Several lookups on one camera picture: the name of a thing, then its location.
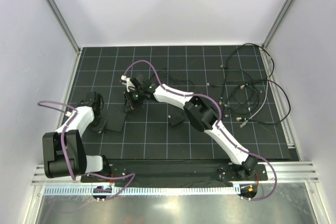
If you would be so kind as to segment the black network switch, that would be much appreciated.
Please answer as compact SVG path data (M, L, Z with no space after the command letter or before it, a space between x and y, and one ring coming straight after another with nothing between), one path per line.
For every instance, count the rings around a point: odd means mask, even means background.
M122 111L106 111L103 114L106 119L105 129L114 132L121 132L125 125L127 114Z

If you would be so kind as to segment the black cable green plug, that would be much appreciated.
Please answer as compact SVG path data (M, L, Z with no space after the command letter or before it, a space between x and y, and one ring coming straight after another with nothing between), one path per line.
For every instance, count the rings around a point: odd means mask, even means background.
M270 54L257 44L245 43L240 46L219 46L222 58L221 68L224 73L224 81L220 85L222 92L219 97L219 104L226 104L234 97L234 91L228 95L226 89L228 85L235 85L235 88L249 87L253 93L247 97L240 106L246 106L250 103L252 97L259 98L256 89L256 80L269 79L275 70L275 63ZM271 62L271 71L266 73L265 64L261 58L261 52L268 56Z
M249 118L246 117L237 117L236 121L237 122L241 122L240 127L245 126L248 122L255 122L255 123L259 123L262 125L278 125L281 124L283 121L285 121L287 119L287 117L289 116L290 112L291 112L291 104L289 101L289 98L286 94L286 92L284 91L284 89L277 84L276 82L270 80L270 79L259 79L256 80L255 83L261 83L261 82L265 82L266 83L266 87L265 87L265 97L264 97L264 101L262 103L262 105L260 105L260 107L257 109L257 111L252 114ZM264 121L260 121L260 120L256 120L255 116L262 110L262 108L264 107L264 105L266 104L266 100L268 99L268 91L269 89L272 92L272 97L274 99L274 107L277 108L277 112L278 112L278 121L275 121L275 118L273 117L273 113L272 113L272 109L270 109L270 114L271 117L273 119L272 122L264 122ZM283 96L285 97L285 101L287 103L287 106L284 106L281 102L281 97L276 97L276 94L274 94L275 91L280 90L283 94Z

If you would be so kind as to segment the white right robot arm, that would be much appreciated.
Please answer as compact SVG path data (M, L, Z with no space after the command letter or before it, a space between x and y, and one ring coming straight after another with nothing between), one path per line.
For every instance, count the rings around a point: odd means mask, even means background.
M141 76L129 78L122 75L120 82L126 86L124 96L131 109L144 100L151 100L184 110L190 125L215 140L231 162L237 165L236 173L240 179L249 180L255 176L257 157L226 129L222 123L219 105L213 99L204 94L173 89L162 83L144 81Z

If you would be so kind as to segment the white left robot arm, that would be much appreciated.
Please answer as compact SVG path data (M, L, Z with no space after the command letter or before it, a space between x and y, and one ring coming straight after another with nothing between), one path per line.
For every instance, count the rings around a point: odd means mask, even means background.
M76 107L42 100L39 106L62 112L66 121L53 132L42 138L44 172L47 178L70 176L93 176L99 182L106 182L111 176L109 162L104 155L87 155L82 142L86 129L101 133L107 121L101 116L104 100L101 94L93 91Z

